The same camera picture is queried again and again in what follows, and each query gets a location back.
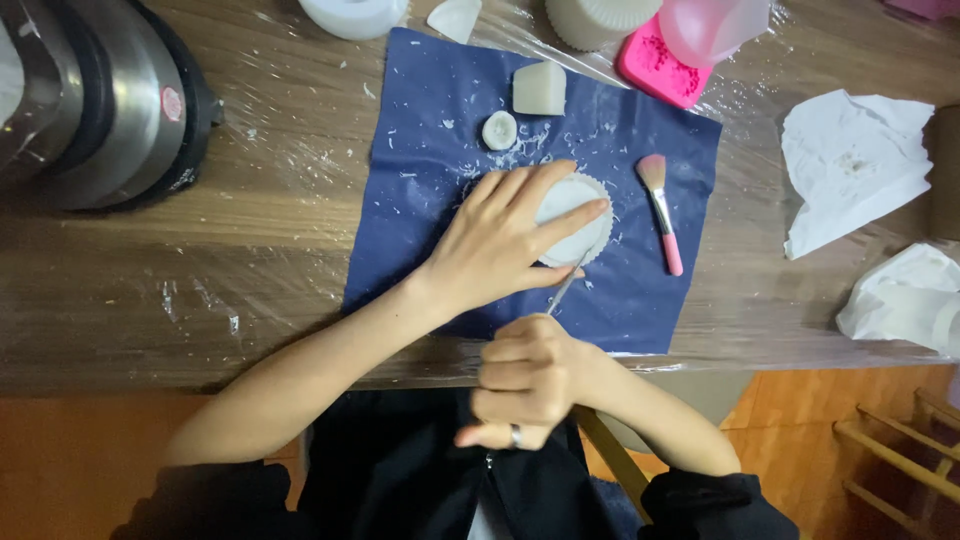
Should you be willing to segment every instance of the blue mat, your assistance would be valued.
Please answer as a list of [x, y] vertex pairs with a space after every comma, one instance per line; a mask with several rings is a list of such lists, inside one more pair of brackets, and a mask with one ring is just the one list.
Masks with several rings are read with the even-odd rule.
[[[665, 354], [690, 288], [713, 191], [722, 126], [638, 90], [567, 72], [566, 116], [517, 114], [514, 151], [488, 152], [484, 120], [511, 109], [514, 71], [535, 62], [394, 28], [363, 213], [350, 257], [344, 311], [352, 312], [422, 263], [474, 179], [495, 169], [570, 158], [605, 183], [616, 221], [611, 242], [574, 283], [557, 319], [607, 352]], [[667, 157], [667, 198], [684, 275], [667, 273], [657, 218], [635, 163]], [[554, 289], [517, 293], [454, 319], [438, 333], [490, 338], [543, 311]]]

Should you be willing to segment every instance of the right hand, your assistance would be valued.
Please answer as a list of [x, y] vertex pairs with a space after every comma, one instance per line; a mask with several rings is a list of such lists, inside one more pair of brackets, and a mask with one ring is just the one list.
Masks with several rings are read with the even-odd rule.
[[503, 327], [481, 353], [479, 387], [471, 400], [481, 423], [461, 429], [454, 444], [512, 448], [511, 424], [516, 424], [520, 448], [539, 450], [588, 390], [589, 366], [597, 355], [606, 357], [544, 313]]
[[548, 249], [600, 216], [609, 205], [597, 199], [538, 226], [546, 192], [577, 163], [491, 172], [473, 189], [433, 255], [414, 273], [436, 302], [459, 314], [515, 292], [556, 285], [572, 267], [533, 266]]

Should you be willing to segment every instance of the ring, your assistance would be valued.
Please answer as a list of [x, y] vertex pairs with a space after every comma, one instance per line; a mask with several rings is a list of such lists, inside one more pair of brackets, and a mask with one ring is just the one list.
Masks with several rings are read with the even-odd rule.
[[520, 426], [517, 424], [510, 425], [510, 440], [514, 443], [514, 449], [520, 448], [520, 441], [523, 440], [523, 435], [520, 433]]

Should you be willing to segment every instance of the wooden floor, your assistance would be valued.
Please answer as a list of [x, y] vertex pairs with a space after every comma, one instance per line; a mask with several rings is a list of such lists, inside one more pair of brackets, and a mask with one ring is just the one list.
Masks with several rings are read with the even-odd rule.
[[[767, 499], [816, 540], [896, 537], [896, 527], [847, 497], [840, 482], [896, 480], [904, 491], [900, 473], [838, 441], [830, 424], [859, 422], [857, 403], [909, 419], [913, 390], [946, 395], [953, 372], [953, 366], [916, 366], [759, 373], [723, 428], [744, 471], [760, 476]], [[152, 492], [165, 441], [205, 400], [0, 399], [0, 536], [108, 538], [135, 500]], [[299, 456], [291, 444], [273, 457], [293, 472], [296, 484], [303, 477]], [[664, 467], [648, 455], [635, 459], [647, 471]], [[597, 476], [609, 474], [592, 448], [588, 462]]]

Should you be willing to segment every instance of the sleeve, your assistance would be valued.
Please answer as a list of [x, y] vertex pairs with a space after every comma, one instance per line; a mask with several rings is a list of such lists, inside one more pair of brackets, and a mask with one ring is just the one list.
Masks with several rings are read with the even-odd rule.
[[263, 460], [163, 469], [110, 539], [315, 540], [310, 520], [287, 511], [289, 492], [286, 468]]
[[711, 477], [672, 469], [640, 501], [653, 525], [638, 540], [797, 540], [800, 531], [763, 498], [756, 475]]

